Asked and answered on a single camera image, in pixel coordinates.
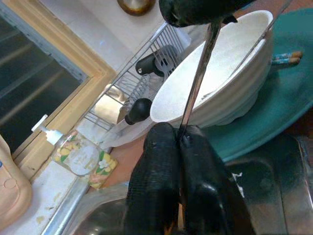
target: chopsticks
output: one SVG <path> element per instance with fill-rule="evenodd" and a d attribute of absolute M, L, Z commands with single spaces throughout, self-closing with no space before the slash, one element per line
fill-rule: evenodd
<path fill-rule="evenodd" d="M 272 65 L 297 65 L 303 56 L 301 51 L 294 51 L 291 53 L 275 54 L 272 57 Z"/>

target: white pump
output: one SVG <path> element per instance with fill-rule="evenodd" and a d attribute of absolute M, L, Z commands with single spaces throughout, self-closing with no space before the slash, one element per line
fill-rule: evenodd
<path fill-rule="evenodd" d="M 59 132 L 58 130 L 49 130 L 45 126 L 42 125 L 42 123 L 44 122 L 44 120 L 46 120 L 47 117 L 48 115 L 45 114 L 39 120 L 39 122 L 37 122 L 37 124 L 34 125 L 33 128 L 31 128 L 31 131 L 35 132 L 37 129 L 42 130 L 43 132 L 46 133 L 47 141 L 51 143 L 52 145 L 55 145 L 59 141 L 59 139 L 63 136 L 63 134 Z"/>

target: wooden window frame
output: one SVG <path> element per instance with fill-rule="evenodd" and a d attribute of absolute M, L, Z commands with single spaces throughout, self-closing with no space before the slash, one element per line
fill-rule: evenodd
<path fill-rule="evenodd" d="M 67 133 L 93 105 L 104 87 L 115 78 L 116 72 L 39 0 L 2 2 L 88 76 L 46 120 L 49 129 Z M 48 160 L 53 148 L 46 141 L 44 133 L 33 133 L 12 157 L 24 175 L 31 180 Z"/>

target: beige bottle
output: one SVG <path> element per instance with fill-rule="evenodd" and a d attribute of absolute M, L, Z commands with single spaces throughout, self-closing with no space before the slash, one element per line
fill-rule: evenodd
<path fill-rule="evenodd" d="M 0 231 L 26 212 L 31 197 L 29 181 L 14 164 L 9 146 L 0 136 Z"/>

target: bottle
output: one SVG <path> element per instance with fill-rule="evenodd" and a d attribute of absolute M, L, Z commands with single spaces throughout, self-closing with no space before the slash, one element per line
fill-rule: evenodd
<path fill-rule="evenodd" d="M 44 115 L 32 131 L 40 129 L 46 133 L 47 141 L 55 146 L 52 159 L 77 176 L 90 176 L 89 184 L 99 188 L 115 169 L 117 161 L 76 130 L 64 135 L 58 130 L 47 129 L 43 126 L 47 117 Z"/>
<path fill-rule="evenodd" d="M 30 182 L 13 162 L 10 148 L 0 135 L 0 231 L 27 211 L 31 199 Z"/>

